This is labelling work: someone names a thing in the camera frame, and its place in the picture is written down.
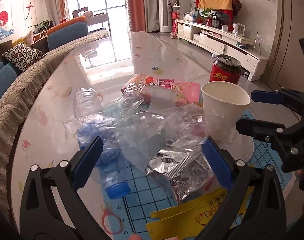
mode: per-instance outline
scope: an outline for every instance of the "wave painting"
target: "wave painting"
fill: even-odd
[[[14,33],[11,0],[0,1],[0,40]]]

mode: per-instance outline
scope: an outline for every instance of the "door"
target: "door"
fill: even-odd
[[[279,48],[267,80],[273,90],[281,87],[304,92],[304,56],[299,40],[304,38],[304,0],[283,0]]]

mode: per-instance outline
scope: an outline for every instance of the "blue gripper pad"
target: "blue gripper pad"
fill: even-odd
[[[268,104],[282,104],[284,101],[284,96],[278,92],[267,92],[254,90],[251,93],[251,99],[254,102],[268,103]]]
[[[221,187],[230,191],[233,188],[233,172],[209,138],[202,144],[202,153],[209,162]]]
[[[103,140],[102,138],[97,137],[92,145],[89,146],[73,171],[74,182],[72,187],[75,191],[85,186],[102,152]]]

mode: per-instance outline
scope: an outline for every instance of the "blue bottle cap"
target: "blue bottle cap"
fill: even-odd
[[[105,192],[110,199],[118,199],[124,197],[131,192],[131,189],[126,181],[114,184],[107,187]]]

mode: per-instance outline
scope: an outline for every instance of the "air conditioner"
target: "air conditioner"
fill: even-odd
[[[172,31],[172,0],[159,0],[159,31]]]

